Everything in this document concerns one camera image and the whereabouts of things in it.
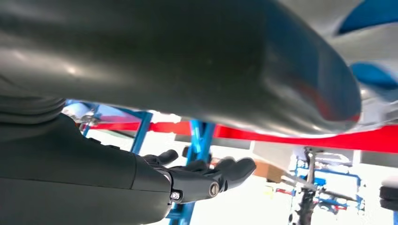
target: blue metal frame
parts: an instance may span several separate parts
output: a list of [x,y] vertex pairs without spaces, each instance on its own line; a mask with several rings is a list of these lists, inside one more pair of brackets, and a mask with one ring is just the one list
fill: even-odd
[[134,138],[133,145],[131,146],[130,152],[139,154],[141,150],[142,143],[144,143],[144,139],[146,133],[148,132],[149,126],[151,125],[152,113],[149,112],[140,112],[141,114],[141,123],[139,124],[139,128]]
[[[92,110],[94,112],[93,117],[98,118],[98,109],[100,105],[92,105]],[[152,120],[152,113],[141,111],[141,112],[135,112],[130,109],[123,109],[123,108],[117,108],[118,110],[127,113],[129,115],[135,116],[139,119],[141,119],[141,122],[139,124],[139,128],[137,131],[137,134],[134,138],[133,145],[131,146],[130,152],[139,154],[139,151],[141,150],[142,144],[144,142],[146,133],[148,132],[149,126],[151,125],[151,120]],[[87,136],[88,132],[90,130],[90,125],[86,124],[83,130],[83,136]]]
[[[298,174],[298,169],[305,169],[308,170],[308,167],[306,166],[299,166],[299,159],[297,159],[297,163],[296,163],[296,168],[294,170],[294,175],[297,176]],[[331,173],[331,174],[336,174],[336,175],[341,175],[341,176],[347,176],[347,177],[354,177],[357,179],[357,191],[359,191],[359,188],[361,186],[361,178],[356,175],[356,174],[350,174],[350,173],[341,173],[341,172],[335,172],[335,171],[331,171],[331,170],[325,170],[325,169],[315,169],[315,172],[322,172],[322,173]],[[331,203],[333,205],[339,205],[339,206],[343,206],[343,207],[348,207],[347,204],[340,204],[335,200],[330,200],[330,199],[321,199],[319,197],[317,197],[319,199],[319,201],[322,202],[328,202]],[[356,195],[356,200],[357,200],[357,210],[360,210],[360,205],[362,203],[363,198],[361,198],[359,195]]]
[[393,213],[393,224],[398,225],[398,211],[394,211]]
[[[190,125],[191,146],[187,154],[187,164],[195,160],[208,162],[215,124],[191,120]],[[176,206],[170,211],[166,218],[170,219],[170,225],[189,225],[194,207],[194,202]]]

